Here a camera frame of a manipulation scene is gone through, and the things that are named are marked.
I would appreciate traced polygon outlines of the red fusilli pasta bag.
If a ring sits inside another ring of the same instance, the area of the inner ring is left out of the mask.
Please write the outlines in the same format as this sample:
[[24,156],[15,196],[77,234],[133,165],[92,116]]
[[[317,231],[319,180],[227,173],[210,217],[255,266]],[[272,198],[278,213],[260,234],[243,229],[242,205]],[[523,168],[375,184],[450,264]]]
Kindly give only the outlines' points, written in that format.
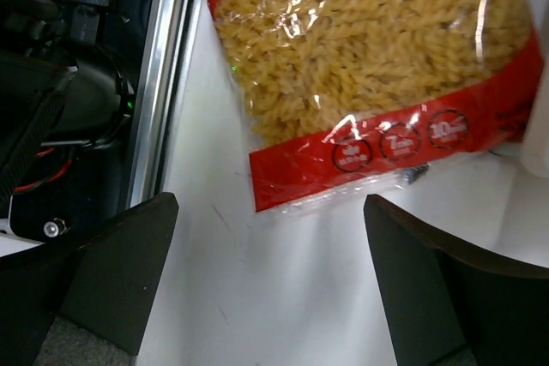
[[523,137],[528,0],[208,0],[253,139],[258,212]]

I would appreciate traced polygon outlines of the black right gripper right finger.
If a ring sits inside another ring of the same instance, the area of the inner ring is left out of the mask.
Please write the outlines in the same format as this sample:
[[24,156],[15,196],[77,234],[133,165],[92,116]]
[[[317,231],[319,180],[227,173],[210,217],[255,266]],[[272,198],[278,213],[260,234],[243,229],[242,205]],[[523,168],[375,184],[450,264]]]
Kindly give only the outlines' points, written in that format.
[[548,270],[453,236],[380,195],[364,217],[400,365],[546,365]]

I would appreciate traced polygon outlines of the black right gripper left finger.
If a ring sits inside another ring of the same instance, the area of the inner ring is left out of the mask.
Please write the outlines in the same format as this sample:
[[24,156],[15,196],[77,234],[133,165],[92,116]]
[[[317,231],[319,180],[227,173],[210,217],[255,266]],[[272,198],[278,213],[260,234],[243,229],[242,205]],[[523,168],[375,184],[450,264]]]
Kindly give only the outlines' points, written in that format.
[[162,193],[1,259],[1,363],[31,365],[56,319],[136,356],[178,216]]

